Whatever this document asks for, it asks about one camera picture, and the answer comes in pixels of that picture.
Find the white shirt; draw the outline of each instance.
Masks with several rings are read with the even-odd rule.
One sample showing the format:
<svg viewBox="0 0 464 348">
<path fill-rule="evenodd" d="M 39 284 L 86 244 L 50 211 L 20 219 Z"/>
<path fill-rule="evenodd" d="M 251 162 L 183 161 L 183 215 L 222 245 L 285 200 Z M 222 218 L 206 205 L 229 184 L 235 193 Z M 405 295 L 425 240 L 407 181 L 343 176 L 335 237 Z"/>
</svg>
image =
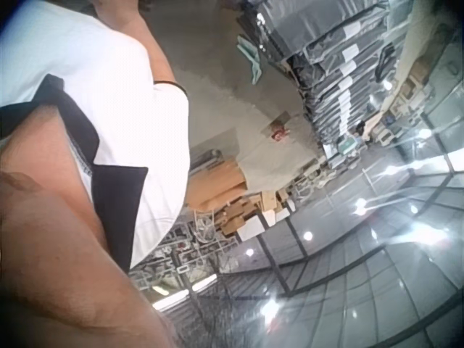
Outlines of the white shirt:
<svg viewBox="0 0 464 348">
<path fill-rule="evenodd" d="M 95 127 L 96 165 L 148 168 L 133 267 L 161 242 L 183 205 L 188 99 L 173 84 L 153 84 L 148 54 L 138 41 L 90 16 L 27 1 L 0 38 L 0 107 L 29 102 L 48 74 L 63 79 L 65 93 Z M 81 178 L 92 199 L 91 176 L 81 170 Z"/>
</svg>

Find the skin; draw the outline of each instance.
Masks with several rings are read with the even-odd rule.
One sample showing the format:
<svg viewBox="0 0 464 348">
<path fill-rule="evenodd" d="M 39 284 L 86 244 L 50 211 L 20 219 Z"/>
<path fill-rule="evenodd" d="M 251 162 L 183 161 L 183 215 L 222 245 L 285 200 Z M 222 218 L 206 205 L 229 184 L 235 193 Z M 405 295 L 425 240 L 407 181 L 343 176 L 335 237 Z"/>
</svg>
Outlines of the skin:
<svg viewBox="0 0 464 348">
<path fill-rule="evenodd" d="M 175 82 L 137 1 L 101 0 L 96 10 L 145 45 L 154 80 Z M 107 253 L 56 107 L 37 108 L 13 132 L 0 168 L 3 334 L 22 347 L 174 347 L 166 322 Z"/>
</svg>

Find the black collar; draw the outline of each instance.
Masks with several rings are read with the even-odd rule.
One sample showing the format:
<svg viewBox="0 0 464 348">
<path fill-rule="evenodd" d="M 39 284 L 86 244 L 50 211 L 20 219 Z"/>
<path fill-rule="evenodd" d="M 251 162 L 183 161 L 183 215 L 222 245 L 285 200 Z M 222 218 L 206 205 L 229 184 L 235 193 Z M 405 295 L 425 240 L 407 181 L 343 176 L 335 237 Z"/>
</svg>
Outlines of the black collar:
<svg viewBox="0 0 464 348">
<path fill-rule="evenodd" d="M 56 105 L 68 136 L 92 172 L 92 198 L 103 225 L 113 260 L 128 272 L 138 206 L 148 173 L 146 167 L 95 165 L 99 135 L 74 100 L 64 91 L 64 81 L 47 75 L 32 101 L 0 108 L 0 138 L 6 138 L 39 105 Z"/>
</svg>

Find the gray floor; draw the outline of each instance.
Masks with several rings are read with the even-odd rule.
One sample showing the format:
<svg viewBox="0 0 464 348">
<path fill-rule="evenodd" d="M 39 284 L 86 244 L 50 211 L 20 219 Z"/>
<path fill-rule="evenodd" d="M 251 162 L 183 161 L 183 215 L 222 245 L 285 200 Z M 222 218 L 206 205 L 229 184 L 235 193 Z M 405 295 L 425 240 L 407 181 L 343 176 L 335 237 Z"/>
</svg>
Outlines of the gray floor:
<svg viewBox="0 0 464 348">
<path fill-rule="evenodd" d="M 251 84 L 251 65 L 236 48 L 236 13 L 212 0 L 158 0 L 146 15 L 191 103 L 192 154 L 219 149 L 235 156 L 250 191 L 285 186 L 317 151 L 302 102 L 292 83 L 272 67 Z M 265 129 L 283 112 L 287 138 Z"/>
</svg>

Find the stacked boxes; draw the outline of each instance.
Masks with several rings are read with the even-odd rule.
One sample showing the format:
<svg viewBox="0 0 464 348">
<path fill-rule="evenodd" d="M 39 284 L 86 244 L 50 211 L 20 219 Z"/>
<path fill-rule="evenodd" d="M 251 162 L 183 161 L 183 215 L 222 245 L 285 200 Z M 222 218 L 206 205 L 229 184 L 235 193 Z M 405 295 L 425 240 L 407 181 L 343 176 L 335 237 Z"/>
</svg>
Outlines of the stacked boxes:
<svg viewBox="0 0 464 348">
<path fill-rule="evenodd" d="M 239 22 L 272 63 L 288 63 L 305 117 L 319 140 L 332 144 L 377 113 L 378 98 L 392 87 L 385 80 L 392 80 L 405 39 L 392 33 L 407 30 L 411 5 L 411 0 L 267 0 L 247 6 Z"/>
</svg>

